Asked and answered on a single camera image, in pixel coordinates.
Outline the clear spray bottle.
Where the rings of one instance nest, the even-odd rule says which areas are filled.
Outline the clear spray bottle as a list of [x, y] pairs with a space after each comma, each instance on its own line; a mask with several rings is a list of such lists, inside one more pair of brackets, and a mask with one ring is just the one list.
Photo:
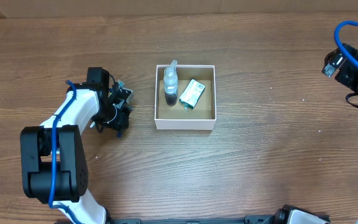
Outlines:
[[178, 97], [178, 75], [176, 60], [173, 60], [171, 64], [165, 68], [163, 84], [167, 105], [174, 106]]

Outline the green white soap packet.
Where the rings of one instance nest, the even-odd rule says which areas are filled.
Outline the green white soap packet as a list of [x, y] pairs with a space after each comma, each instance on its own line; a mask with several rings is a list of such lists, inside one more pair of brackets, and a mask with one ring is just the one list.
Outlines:
[[179, 97], [180, 103], [185, 107], [186, 110], [189, 108], [194, 109], [200, 100], [205, 88], [206, 87], [204, 84], [196, 81], [195, 79], [191, 79]]

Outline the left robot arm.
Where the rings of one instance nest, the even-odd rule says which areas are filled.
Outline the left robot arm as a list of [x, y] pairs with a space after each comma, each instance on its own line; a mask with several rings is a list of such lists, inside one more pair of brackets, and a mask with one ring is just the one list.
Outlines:
[[129, 127], [133, 91], [102, 67], [90, 67], [86, 81], [72, 83], [65, 101], [39, 126], [21, 131], [24, 193], [61, 211], [72, 223], [112, 223], [106, 208], [88, 190], [89, 177], [81, 134], [88, 123], [118, 136]]

